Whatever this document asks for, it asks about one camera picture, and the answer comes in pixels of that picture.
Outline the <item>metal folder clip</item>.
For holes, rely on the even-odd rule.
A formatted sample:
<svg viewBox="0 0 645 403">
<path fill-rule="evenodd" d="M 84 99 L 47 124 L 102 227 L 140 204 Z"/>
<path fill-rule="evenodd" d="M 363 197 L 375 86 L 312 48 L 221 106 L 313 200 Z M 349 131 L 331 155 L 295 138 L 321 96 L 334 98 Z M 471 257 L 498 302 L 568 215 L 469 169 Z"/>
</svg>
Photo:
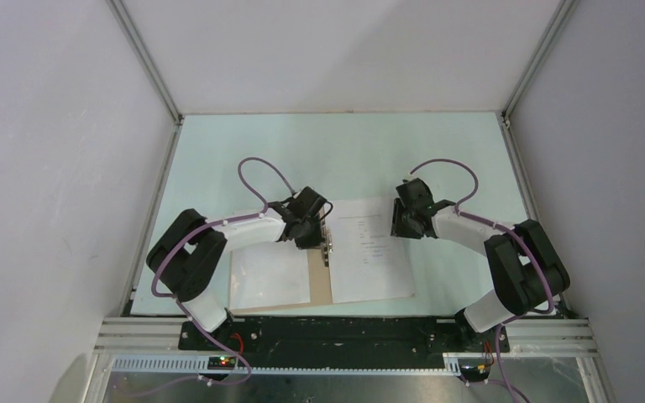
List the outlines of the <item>metal folder clip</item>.
<svg viewBox="0 0 645 403">
<path fill-rule="evenodd" d="M 330 266 L 330 255 L 333 252 L 333 235 L 327 225 L 322 225 L 322 235 L 324 244 L 322 246 L 322 259 L 324 265 L 328 268 Z"/>
</svg>

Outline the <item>white paper sheet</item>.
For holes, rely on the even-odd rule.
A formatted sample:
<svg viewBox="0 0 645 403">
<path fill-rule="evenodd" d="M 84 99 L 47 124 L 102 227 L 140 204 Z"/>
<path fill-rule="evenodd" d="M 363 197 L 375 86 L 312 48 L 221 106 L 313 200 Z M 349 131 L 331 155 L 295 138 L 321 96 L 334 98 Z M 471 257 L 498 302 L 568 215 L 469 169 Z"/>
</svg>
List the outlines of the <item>white paper sheet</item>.
<svg viewBox="0 0 645 403">
<path fill-rule="evenodd" d="M 234 311 L 311 301 L 308 258 L 293 243 L 260 243 L 231 255 L 228 306 Z"/>
</svg>

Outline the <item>printed paper sheet stack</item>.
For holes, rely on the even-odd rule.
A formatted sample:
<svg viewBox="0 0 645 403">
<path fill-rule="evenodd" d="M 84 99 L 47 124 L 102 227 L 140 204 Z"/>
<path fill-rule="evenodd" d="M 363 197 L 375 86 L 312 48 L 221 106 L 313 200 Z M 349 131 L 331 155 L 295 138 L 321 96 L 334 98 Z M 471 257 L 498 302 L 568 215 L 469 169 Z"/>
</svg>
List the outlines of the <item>printed paper sheet stack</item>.
<svg viewBox="0 0 645 403">
<path fill-rule="evenodd" d="M 333 202 L 325 219 L 332 240 L 328 267 L 333 303 L 415 295 L 405 242 L 391 235 L 392 213 L 391 197 Z"/>
</svg>

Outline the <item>brown cardboard folder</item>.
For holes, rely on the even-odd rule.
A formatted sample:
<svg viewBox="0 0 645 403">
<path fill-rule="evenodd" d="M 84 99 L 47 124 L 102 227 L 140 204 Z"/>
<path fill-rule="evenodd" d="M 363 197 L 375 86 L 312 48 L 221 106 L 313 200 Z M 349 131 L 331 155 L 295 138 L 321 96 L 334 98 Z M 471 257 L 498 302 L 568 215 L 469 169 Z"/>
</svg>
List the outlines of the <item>brown cardboard folder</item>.
<svg viewBox="0 0 645 403">
<path fill-rule="evenodd" d="M 300 305 L 274 306 L 274 307 L 240 310 L 240 311 L 234 311 L 231 308 L 229 309 L 234 313 L 253 313 L 253 312 L 262 312 L 262 311 L 268 311 L 268 310 L 341 305 L 341 304 L 333 303 L 331 285 L 330 285 L 329 267 L 327 268 L 323 263 L 322 248 L 308 249 L 305 251 L 307 252 L 307 258 L 308 258 L 310 295 L 311 295 L 310 302 L 300 304 Z"/>
</svg>

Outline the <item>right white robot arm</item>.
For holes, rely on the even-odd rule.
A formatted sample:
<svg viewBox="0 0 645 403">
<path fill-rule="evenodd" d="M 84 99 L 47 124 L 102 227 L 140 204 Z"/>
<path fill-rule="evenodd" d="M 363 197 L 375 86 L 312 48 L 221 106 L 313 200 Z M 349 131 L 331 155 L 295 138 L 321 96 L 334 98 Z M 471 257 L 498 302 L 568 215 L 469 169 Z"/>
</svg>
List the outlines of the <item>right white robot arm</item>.
<svg viewBox="0 0 645 403">
<path fill-rule="evenodd" d="M 499 324 L 531 311 L 553 311 L 555 296 L 569 288 L 569 274 L 539 222 L 510 225 L 464 212 L 452 201 L 435 201 L 419 178 L 403 181 L 396 192 L 392 236 L 444 239 L 487 259 L 492 290 L 454 316 L 462 349 L 479 349 Z"/>
</svg>

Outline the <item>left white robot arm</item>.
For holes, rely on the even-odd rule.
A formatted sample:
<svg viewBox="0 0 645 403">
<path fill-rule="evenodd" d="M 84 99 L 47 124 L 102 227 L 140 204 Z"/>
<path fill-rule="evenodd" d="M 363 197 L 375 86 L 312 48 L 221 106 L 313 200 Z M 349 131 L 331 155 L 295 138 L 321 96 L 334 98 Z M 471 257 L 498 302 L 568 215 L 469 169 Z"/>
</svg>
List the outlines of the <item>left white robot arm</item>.
<svg viewBox="0 0 645 403">
<path fill-rule="evenodd" d="M 209 348 L 225 348 L 232 338 L 228 308 L 210 290 L 219 260 L 262 243 L 293 242 L 298 249 L 318 249 L 324 245 L 323 220 L 332 207 L 306 186 L 283 201 L 267 201 L 261 212 L 213 222 L 186 209 L 148 252 L 146 264 L 154 273 L 150 291 L 173 299 L 200 327 L 199 338 Z"/>
</svg>

